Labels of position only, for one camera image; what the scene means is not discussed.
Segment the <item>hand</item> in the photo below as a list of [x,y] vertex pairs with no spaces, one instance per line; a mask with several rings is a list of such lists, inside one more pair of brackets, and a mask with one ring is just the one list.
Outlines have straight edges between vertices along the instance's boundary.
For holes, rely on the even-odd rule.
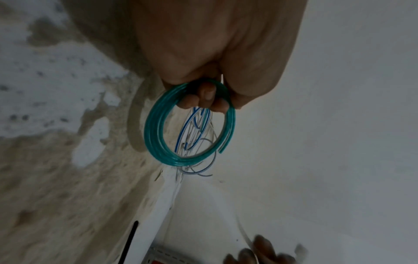
[[[257,255],[260,264],[296,264],[295,258],[290,255],[282,253],[276,255],[270,241],[260,235],[254,238],[253,252]],[[238,260],[229,254],[223,264],[257,264],[253,252],[244,248],[240,251]]]
[[[271,91],[294,47],[307,0],[130,0],[144,55],[167,89],[202,77],[224,83],[236,109]],[[214,84],[181,108],[226,112]]]

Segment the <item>blue wire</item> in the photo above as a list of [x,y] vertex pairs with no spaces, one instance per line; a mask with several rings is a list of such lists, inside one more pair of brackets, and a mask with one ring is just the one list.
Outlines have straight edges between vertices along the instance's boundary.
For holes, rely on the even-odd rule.
[[[187,94],[195,94],[196,89],[202,82],[211,82],[216,85],[216,96],[225,99],[229,103],[229,109],[225,114],[225,121],[221,134],[217,140],[205,151],[191,157],[180,157],[172,152],[164,141],[163,131],[164,122],[172,111],[173,107]],[[232,106],[228,89],[220,82],[213,79],[203,79],[191,83],[180,84],[166,91],[161,96],[154,107],[151,109],[145,122],[144,141],[148,151],[160,162],[176,166],[185,167],[198,164],[205,160],[215,151],[222,153],[231,141],[235,129],[235,109]]]

